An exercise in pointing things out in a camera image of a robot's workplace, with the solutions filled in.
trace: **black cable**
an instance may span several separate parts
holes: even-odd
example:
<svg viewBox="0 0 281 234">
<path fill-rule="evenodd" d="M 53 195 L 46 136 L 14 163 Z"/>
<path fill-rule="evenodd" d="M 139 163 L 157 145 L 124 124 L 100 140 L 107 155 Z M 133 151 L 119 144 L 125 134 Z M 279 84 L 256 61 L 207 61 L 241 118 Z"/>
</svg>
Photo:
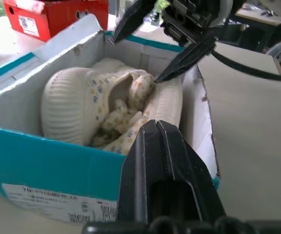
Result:
<svg viewBox="0 0 281 234">
<path fill-rule="evenodd" d="M 238 63 L 236 61 L 233 61 L 233 60 L 219 54 L 215 50 L 212 50 L 211 54 L 213 55 L 213 57 L 215 57 L 221 63 L 224 63 L 226 66 L 229 66 L 229 67 L 231 67 L 231 68 L 233 68 L 237 71 L 246 73 L 246 74 L 254 76 L 254 77 L 260 77 L 260 78 L 263 78 L 263 79 L 281 81 L 281 75 L 277 75 L 277 74 L 274 74 L 274 73 L 265 72 L 265 71 L 262 71 L 262 70 L 259 70 L 259 69 L 248 67 L 246 65 L 243 65 L 243 64 Z"/>
</svg>

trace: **box label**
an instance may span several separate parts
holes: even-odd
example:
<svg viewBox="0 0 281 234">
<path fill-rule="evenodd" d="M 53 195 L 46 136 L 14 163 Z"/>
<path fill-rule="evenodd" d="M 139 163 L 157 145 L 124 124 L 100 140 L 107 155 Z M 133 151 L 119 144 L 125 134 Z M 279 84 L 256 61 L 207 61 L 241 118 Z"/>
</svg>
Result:
<svg viewBox="0 0 281 234">
<path fill-rule="evenodd" d="M 65 222 L 114 221 L 117 202 L 95 199 L 24 185 L 2 184 L 12 202 L 30 211 Z"/>
<path fill-rule="evenodd" d="M 19 16 L 19 24 L 23 29 L 23 32 L 36 37 L 39 37 L 39 31 L 35 20 L 32 18 Z"/>
</svg>

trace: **white label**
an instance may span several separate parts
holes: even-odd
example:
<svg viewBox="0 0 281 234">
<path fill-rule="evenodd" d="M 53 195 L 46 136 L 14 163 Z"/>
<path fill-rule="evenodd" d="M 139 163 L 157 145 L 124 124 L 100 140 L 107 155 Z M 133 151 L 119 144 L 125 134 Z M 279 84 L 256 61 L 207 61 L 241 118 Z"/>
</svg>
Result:
<svg viewBox="0 0 281 234">
<path fill-rule="evenodd" d="M 19 16 L 19 24 L 23 29 L 24 33 L 39 37 L 39 31 L 35 20 L 32 18 Z"/>
<path fill-rule="evenodd" d="M 35 189 L 2 185 L 9 200 L 30 211 L 79 225 L 86 221 L 114 221 L 117 202 Z"/>
</svg>

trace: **red box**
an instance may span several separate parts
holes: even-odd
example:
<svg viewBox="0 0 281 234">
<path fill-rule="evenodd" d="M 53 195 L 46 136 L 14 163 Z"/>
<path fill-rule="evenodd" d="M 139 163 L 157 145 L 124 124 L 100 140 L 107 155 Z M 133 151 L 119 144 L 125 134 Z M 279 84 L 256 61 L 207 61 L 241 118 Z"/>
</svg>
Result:
<svg viewBox="0 0 281 234">
<path fill-rule="evenodd" d="M 89 13 L 107 30 L 108 0 L 3 0 L 3 3 L 14 30 L 42 41 L 48 41 Z"/>
</svg>

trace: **cardboard box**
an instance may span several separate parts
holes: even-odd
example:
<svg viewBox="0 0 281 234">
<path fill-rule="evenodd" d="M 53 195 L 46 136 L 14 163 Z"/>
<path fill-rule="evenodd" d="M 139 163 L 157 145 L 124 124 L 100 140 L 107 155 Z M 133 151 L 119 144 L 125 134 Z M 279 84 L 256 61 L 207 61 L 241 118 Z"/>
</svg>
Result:
<svg viewBox="0 0 281 234">
<path fill-rule="evenodd" d="M 182 48 L 135 36 L 112 46 L 108 34 L 98 27 L 93 15 L 88 15 L 33 52 L 35 60 L 18 65 L 26 70 L 15 67 L 6 72 L 20 78 L 0 91 L 0 193 L 16 205 L 78 224 L 114 220 L 125 156 L 43 138 L 40 101 L 44 86 L 61 69 L 90 67 L 105 57 L 158 75 Z M 36 62 L 40 65 L 28 72 Z M 180 129 L 217 185 L 209 103 L 202 78 L 194 68 L 173 81 L 181 79 Z"/>
<path fill-rule="evenodd" d="M 88 14 L 94 14 L 107 30 L 108 0 L 3 0 L 3 3 L 14 30 L 42 41 L 48 41 Z"/>
</svg>

